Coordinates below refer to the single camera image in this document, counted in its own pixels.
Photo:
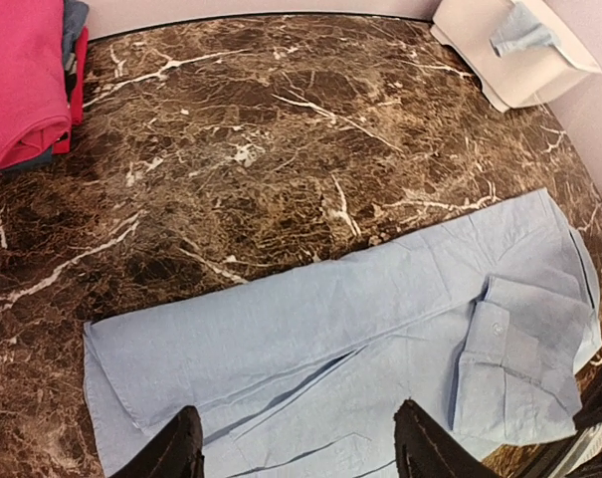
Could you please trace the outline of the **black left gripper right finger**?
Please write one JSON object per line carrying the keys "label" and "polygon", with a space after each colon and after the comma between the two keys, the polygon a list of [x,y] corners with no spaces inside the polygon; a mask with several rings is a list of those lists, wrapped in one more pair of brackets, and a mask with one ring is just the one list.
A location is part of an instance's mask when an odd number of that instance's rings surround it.
{"label": "black left gripper right finger", "polygon": [[420,405],[407,399],[394,415],[394,447],[400,478],[495,477]]}

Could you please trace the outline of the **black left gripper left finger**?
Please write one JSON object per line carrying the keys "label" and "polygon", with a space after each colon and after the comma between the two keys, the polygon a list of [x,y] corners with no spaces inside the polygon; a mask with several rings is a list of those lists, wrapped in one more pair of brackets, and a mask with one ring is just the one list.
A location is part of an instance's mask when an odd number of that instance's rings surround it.
{"label": "black left gripper left finger", "polygon": [[195,406],[184,406],[113,478],[203,478],[203,430]]}

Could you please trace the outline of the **light blue button shirt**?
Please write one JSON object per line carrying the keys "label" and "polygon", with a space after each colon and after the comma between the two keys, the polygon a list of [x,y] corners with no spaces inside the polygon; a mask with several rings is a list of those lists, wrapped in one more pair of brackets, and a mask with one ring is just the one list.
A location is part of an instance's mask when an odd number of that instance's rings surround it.
{"label": "light blue button shirt", "polygon": [[105,475],[183,407],[210,477],[390,477],[415,400],[474,457],[572,435],[592,259],[539,189],[385,244],[85,326]]}

